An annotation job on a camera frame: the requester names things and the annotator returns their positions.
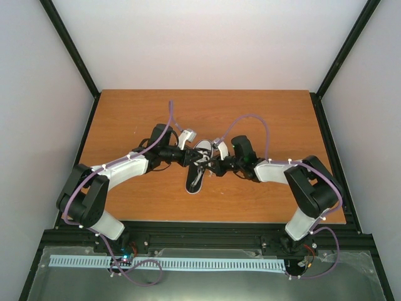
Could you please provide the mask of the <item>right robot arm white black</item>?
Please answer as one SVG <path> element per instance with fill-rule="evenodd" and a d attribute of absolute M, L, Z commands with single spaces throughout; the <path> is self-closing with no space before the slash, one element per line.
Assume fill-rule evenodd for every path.
<path fill-rule="evenodd" d="M 342 205 L 343 190 L 316 156 L 300 161 L 274 161 L 259 158 L 249 139 L 240 135 L 232 139 L 234 154 L 223 142 L 200 142 L 202 154 L 197 165 L 217 177 L 227 172 L 256 183 L 275 182 L 288 185 L 297 204 L 293 217 L 286 223 L 279 243 L 286 253 L 294 253 L 301 241 L 314 233 L 317 224 Z"/>

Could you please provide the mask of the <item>white shoelace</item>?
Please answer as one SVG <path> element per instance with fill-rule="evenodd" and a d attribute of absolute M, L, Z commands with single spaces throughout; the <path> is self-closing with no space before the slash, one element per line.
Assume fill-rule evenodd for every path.
<path fill-rule="evenodd" d="M 202 158 L 189 166 L 187 189 L 190 194 L 196 194 L 201 190 L 206 165 L 210 165 L 209 161 L 213 157 L 213 152 L 213 150 L 201 149 Z"/>

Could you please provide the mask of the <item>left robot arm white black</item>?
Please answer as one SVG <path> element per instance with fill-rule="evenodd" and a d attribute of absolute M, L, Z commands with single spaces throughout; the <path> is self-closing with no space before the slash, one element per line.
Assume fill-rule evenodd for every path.
<path fill-rule="evenodd" d="M 162 162 L 178 163 L 189 168 L 187 189 L 194 193 L 202 186 L 202 164 L 212 156 L 212 144 L 199 141 L 194 148 L 186 147 L 195 132 L 184 130 L 177 134 L 172 127 L 157 124 L 152 135 L 126 156 L 101 166 L 75 166 L 56 202 L 68 224 L 91 229 L 108 238 L 116 252 L 129 248 L 130 236 L 124 225 L 105 210 L 109 190 L 137 176 L 156 170 Z"/>

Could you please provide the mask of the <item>black white canvas sneaker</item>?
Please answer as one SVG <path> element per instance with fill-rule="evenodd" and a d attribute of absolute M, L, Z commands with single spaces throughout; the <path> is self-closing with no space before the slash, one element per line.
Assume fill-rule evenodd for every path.
<path fill-rule="evenodd" d="M 206 166 L 210 165 L 210 159 L 214 153 L 212 142 L 207 139 L 200 140 L 194 150 L 200 157 L 191 162 L 188 168 L 185 189 L 189 194 L 197 194 L 201 190 Z"/>

